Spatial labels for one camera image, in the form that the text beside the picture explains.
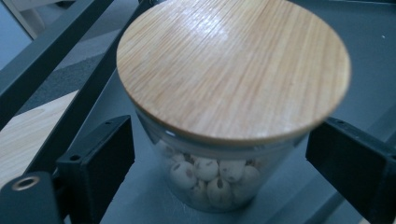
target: bamboo lid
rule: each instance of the bamboo lid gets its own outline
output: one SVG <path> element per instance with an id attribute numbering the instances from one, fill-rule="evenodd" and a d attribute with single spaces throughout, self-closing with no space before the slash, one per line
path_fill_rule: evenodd
<path id="1" fill-rule="evenodd" d="M 347 91 L 338 35 L 284 0 L 169 0 L 123 35 L 120 79 L 169 131 L 254 145 L 309 132 Z"/>

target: screw hole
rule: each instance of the screw hole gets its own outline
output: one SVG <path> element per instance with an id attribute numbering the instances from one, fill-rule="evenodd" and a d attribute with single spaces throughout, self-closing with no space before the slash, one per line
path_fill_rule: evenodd
<path id="1" fill-rule="evenodd" d="M 24 179 L 20 179 L 18 182 L 12 185 L 12 189 L 17 191 L 29 189 L 37 184 L 38 181 L 40 181 L 40 178 L 38 176 L 28 176 Z"/>
<path id="2" fill-rule="evenodd" d="M 70 157 L 70 161 L 78 161 L 79 158 L 80 158 L 79 155 L 73 155 L 73 156 Z"/>

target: floor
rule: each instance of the floor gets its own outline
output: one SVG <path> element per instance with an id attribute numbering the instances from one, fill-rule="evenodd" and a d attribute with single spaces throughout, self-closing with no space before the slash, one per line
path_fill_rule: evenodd
<path id="1" fill-rule="evenodd" d="M 137 5 L 137 0 L 115 0 L 17 114 L 80 89 Z M 56 4 L 35 8 L 46 27 L 50 27 L 67 9 L 68 6 Z M 7 64 L 7 61 L 31 42 L 21 32 L 21 27 L 15 27 L 15 22 L 3 20 L 1 23 L 1 26 L 8 32 L 13 29 L 8 36 L 6 32 L 2 32 L 0 35 L 2 43 L 5 43 L 3 40 L 8 38 L 13 46 L 8 49 L 6 49 L 6 44 L 0 46 L 2 59 L 0 70 Z"/>

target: gray surface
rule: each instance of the gray surface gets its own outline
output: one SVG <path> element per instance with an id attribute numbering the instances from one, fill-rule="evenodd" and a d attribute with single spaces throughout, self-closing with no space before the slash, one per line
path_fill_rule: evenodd
<path id="1" fill-rule="evenodd" d="M 31 42 L 29 35 L 0 2 L 0 70 Z"/>
<path id="2" fill-rule="evenodd" d="M 334 116 L 367 130 L 396 99 L 396 5 L 294 0 L 340 35 L 352 59 L 352 81 Z"/>
<path id="3" fill-rule="evenodd" d="M 91 57 L 52 72 L 17 115 L 81 89 L 102 57 L 103 55 Z"/>
<path id="4" fill-rule="evenodd" d="M 81 41 L 119 30 L 132 15 L 137 5 L 137 0 L 114 0 L 103 15 L 92 26 L 91 30 L 81 38 Z M 58 7 L 55 4 L 50 4 L 38 7 L 36 10 L 40 14 L 46 26 L 51 26 L 52 23 L 57 20 L 65 10 L 67 10 L 67 7 Z"/>

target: jar lid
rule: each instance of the jar lid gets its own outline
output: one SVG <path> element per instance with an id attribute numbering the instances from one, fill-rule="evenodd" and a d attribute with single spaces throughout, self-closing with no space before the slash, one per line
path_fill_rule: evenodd
<path id="1" fill-rule="evenodd" d="M 121 82 L 165 129 L 210 144 L 256 145 L 309 132 L 347 91 L 339 36 L 281 0 L 169 0 L 124 33 Z"/>

